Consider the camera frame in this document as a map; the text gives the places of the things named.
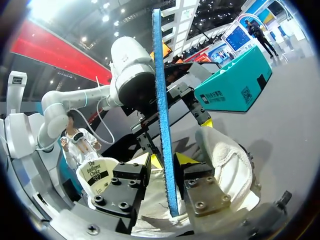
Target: bolt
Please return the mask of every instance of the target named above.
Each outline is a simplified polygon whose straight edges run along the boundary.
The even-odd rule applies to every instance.
[[[231,200],[231,197],[229,195],[223,195],[222,196],[222,201],[223,202],[229,202]]]
[[[203,211],[206,207],[207,207],[207,205],[203,201],[198,201],[195,203],[195,208],[198,211]]]
[[[255,227],[250,231],[250,237],[252,238],[252,237],[254,237],[255,235],[257,235],[257,233],[258,233],[258,229],[256,229]]]
[[[242,222],[242,226],[248,226],[250,223],[249,223],[249,221],[246,219],[246,220],[244,220],[243,222]]]
[[[137,185],[138,185],[138,183],[137,183],[136,180],[131,180],[131,181],[129,182],[129,187],[131,187],[131,188],[136,188]]]
[[[111,178],[111,183],[112,183],[113,185],[120,185],[120,184],[121,184],[119,178],[117,178],[117,177]]]
[[[106,201],[105,201],[104,197],[101,195],[94,196],[94,202],[96,204],[98,204],[99,206],[106,205]]]
[[[194,187],[197,184],[197,181],[196,180],[189,180],[188,184],[190,187]]]
[[[100,228],[97,226],[97,225],[94,225],[94,224],[90,224],[88,227],[87,227],[87,230],[86,232],[90,235],[98,235],[100,233]]]
[[[213,184],[215,182],[214,178],[212,176],[209,176],[206,178],[206,181],[209,183],[209,184]]]
[[[130,205],[129,205],[127,202],[123,201],[123,202],[120,202],[120,203],[118,204],[118,207],[119,207],[122,211],[126,212],[126,211],[129,210]]]

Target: blue sanding belt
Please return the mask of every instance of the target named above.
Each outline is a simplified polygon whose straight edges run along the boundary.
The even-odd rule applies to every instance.
[[[152,15],[153,52],[155,64],[155,90],[158,106],[162,155],[164,160],[164,176],[168,206],[172,217],[179,215],[174,172],[174,160],[171,147],[167,88],[164,70],[162,47],[161,11],[154,9]]]

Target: robotic arm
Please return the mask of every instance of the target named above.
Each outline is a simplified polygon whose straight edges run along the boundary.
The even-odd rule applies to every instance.
[[[133,38],[121,37],[111,47],[112,80],[110,85],[69,92],[49,91],[41,101],[45,122],[38,145],[50,150],[68,124],[67,111],[80,109],[98,101],[104,110],[126,105],[143,110],[154,99],[155,66],[147,51]]]

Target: red banner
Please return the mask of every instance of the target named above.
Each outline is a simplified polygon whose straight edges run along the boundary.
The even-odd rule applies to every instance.
[[[96,76],[103,85],[109,85],[111,72],[65,42],[54,33],[26,20],[12,44],[11,52],[55,66],[96,82]]]
[[[195,62],[211,62],[209,56],[206,53],[202,53],[194,61]]]

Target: teal display stand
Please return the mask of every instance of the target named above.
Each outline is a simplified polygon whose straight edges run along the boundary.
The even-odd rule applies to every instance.
[[[201,83],[194,94],[206,110],[246,112],[271,74],[270,65],[255,46]]]

